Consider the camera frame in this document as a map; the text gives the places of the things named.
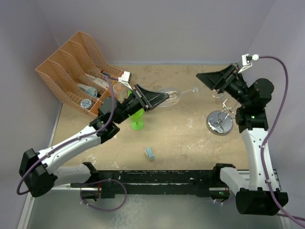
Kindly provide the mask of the clear wine glass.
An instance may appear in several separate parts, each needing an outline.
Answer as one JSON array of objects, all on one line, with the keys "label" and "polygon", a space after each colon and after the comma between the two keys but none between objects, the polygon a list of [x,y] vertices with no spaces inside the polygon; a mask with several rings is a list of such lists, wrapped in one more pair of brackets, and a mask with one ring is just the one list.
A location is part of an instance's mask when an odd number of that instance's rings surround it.
[{"label": "clear wine glass", "polygon": [[115,94],[115,98],[119,102],[123,102],[124,99],[128,96],[128,92],[126,87],[122,83],[117,83],[113,86],[113,91]]},{"label": "clear wine glass", "polygon": [[194,87],[194,88],[186,90],[186,91],[181,91],[181,90],[179,90],[177,88],[173,88],[173,87],[161,89],[159,92],[168,94],[169,98],[166,101],[162,102],[160,105],[158,105],[158,107],[173,106],[180,101],[181,96],[183,94],[197,93],[198,91],[199,91],[199,89],[197,87]]}]

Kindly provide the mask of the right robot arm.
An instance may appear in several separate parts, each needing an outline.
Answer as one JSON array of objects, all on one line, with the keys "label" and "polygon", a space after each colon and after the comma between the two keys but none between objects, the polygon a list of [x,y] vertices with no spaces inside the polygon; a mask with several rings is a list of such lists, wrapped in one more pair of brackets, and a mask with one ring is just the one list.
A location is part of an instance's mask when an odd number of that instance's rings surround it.
[{"label": "right robot arm", "polygon": [[233,64],[218,72],[198,73],[196,78],[212,91],[228,93],[241,105],[235,121],[247,151],[249,180],[236,168],[225,166],[212,174],[212,182],[229,187],[240,214],[276,215],[288,203],[288,194],[281,192],[277,183],[267,143],[271,131],[265,107],[272,99],[274,85],[259,78],[248,86]]}]

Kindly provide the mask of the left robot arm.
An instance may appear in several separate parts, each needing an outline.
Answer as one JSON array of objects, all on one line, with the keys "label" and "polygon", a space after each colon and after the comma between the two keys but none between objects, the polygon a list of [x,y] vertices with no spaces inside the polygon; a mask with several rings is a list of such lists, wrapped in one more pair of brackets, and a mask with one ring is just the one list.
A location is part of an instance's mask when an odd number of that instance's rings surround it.
[{"label": "left robot arm", "polygon": [[167,93],[149,91],[139,84],[132,88],[131,95],[122,103],[113,95],[106,98],[98,108],[98,116],[77,134],[38,152],[31,148],[23,153],[19,168],[21,181],[16,193],[30,193],[37,198],[62,184],[63,178],[69,182],[74,178],[77,183],[84,183],[87,187],[95,186],[98,175],[91,165],[83,163],[68,172],[60,172],[59,168],[80,153],[113,138],[120,130],[117,125],[131,115],[141,109],[150,111],[168,98]]}]

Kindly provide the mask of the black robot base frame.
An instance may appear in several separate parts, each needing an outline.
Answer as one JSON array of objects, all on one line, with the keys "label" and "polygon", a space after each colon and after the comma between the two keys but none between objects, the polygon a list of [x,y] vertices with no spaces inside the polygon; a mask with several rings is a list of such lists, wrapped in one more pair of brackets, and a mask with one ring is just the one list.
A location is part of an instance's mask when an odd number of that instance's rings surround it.
[{"label": "black robot base frame", "polygon": [[114,198],[124,194],[120,181],[130,195],[194,195],[197,197],[228,198],[228,191],[217,194],[211,188],[221,191],[227,185],[220,180],[220,169],[235,168],[232,164],[217,163],[212,170],[97,170],[86,162],[91,176],[84,183],[73,182],[74,188],[101,188],[101,198]]}]

